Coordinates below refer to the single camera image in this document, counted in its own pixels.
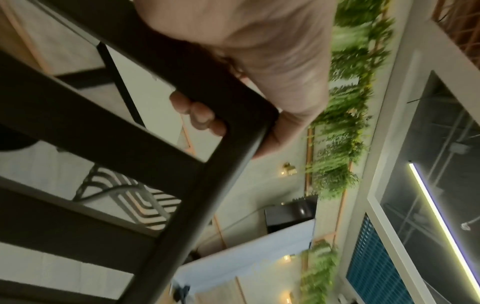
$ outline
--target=blue grid panel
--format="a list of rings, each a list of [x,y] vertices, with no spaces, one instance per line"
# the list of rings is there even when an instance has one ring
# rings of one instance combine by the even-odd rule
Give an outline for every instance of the blue grid panel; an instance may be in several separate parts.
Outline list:
[[[365,304],[414,304],[366,214],[346,278]]]

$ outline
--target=finger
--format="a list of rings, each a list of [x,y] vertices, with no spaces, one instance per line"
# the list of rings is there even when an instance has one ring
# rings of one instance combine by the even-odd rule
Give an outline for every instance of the finger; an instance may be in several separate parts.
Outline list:
[[[215,119],[215,113],[206,105],[194,102],[190,108],[190,121],[192,126],[199,130],[205,130]]]
[[[274,127],[266,136],[253,158],[260,158],[280,150],[297,137],[307,125],[308,122],[304,119],[289,112],[281,112]]]
[[[217,136],[225,136],[225,134],[227,133],[227,126],[226,124],[221,121],[220,119],[214,119],[211,123],[210,123],[210,131],[214,134],[214,135],[217,135]]]
[[[192,101],[190,98],[180,93],[179,91],[174,91],[170,94],[171,105],[175,111],[180,114],[189,114],[192,107]]]

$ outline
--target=linear ceiling light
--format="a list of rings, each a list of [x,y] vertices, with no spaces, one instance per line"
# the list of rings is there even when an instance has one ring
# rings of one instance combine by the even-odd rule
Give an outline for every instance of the linear ceiling light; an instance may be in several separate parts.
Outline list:
[[[459,260],[463,270],[466,273],[466,276],[468,277],[468,280],[470,281],[470,284],[475,290],[475,293],[477,296],[480,298],[480,286],[479,283],[477,282],[477,279],[474,276],[474,273],[470,269],[469,265],[467,264],[467,261],[465,260],[464,255],[460,251],[459,246],[457,245],[457,242],[455,241],[454,237],[452,236],[452,233],[450,232],[449,228],[447,227],[447,224],[445,223],[445,220],[443,219],[442,215],[439,212],[439,209],[437,208],[437,205],[435,205],[434,200],[432,199],[432,196],[430,195],[429,191],[427,190],[427,187],[425,186],[424,182],[422,181],[422,178],[420,178],[420,174],[415,168],[415,165],[410,163],[408,164],[410,167],[410,170],[412,171],[413,175],[415,176],[415,180],[417,181],[418,185],[420,186],[420,189],[425,196],[430,208],[433,211],[433,214],[435,215],[435,218],[440,224],[440,227],[442,231],[444,232],[448,242],[450,243],[450,246],[452,247],[457,259]]]

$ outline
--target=hand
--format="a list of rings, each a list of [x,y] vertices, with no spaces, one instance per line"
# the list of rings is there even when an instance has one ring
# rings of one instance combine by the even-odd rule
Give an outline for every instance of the hand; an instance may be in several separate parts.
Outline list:
[[[282,110],[255,157],[285,146],[326,107],[336,5],[337,0],[135,0],[154,30],[233,62]],[[178,91],[170,100],[195,128],[218,136],[227,132],[206,105]]]

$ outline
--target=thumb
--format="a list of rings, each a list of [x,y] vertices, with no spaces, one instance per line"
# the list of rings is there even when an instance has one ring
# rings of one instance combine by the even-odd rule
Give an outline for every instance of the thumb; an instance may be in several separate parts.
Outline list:
[[[290,112],[281,112],[276,124],[266,136],[254,159],[274,153],[296,138],[310,123],[310,119]]]

